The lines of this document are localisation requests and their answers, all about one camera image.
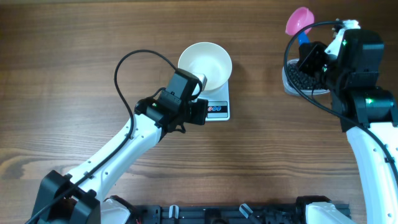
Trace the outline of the white kitchen scale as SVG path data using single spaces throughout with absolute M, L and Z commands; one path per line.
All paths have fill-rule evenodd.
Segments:
M 203 91 L 198 98 L 208 100 L 206 122 L 227 121 L 230 119 L 228 82 L 215 90 Z

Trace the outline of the pink scoop with blue handle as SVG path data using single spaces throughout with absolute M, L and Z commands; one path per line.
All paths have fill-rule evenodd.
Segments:
M 286 23 L 285 33 L 289 36 L 294 36 L 299 30 L 310 24 L 313 24 L 314 22 L 315 17 L 313 12 L 307 7 L 300 7 L 296 9 L 289 17 L 289 20 Z M 310 29 L 311 28 L 308 28 L 306 31 L 298 35 L 297 41 L 299 45 L 310 43 L 307 37 Z

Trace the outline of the white bowl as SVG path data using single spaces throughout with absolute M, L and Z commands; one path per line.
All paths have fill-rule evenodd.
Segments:
M 233 63 L 229 53 L 220 45 L 199 42 L 182 52 L 178 68 L 194 74 L 203 74 L 207 79 L 203 91 L 213 91 L 228 82 Z

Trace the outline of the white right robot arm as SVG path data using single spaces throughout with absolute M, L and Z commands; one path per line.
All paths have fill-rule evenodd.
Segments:
M 368 223 L 397 223 L 397 103 L 377 86 L 384 42 L 377 32 L 349 29 L 336 55 L 321 42 L 299 42 L 298 69 L 332 95 L 332 112 L 354 152 Z

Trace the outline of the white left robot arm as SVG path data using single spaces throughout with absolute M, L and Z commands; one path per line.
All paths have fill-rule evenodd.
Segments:
M 130 223 L 133 207 L 107 194 L 143 153 L 166 134 L 185 132 L 184 123 L 205 123 L 207 100 L 199 94 L 209 75 L 176 69 L 165 88 L 129 108 L 126 128 L 86 162 L 61 175 L 47 174 L 40 183 L 29 223 Z

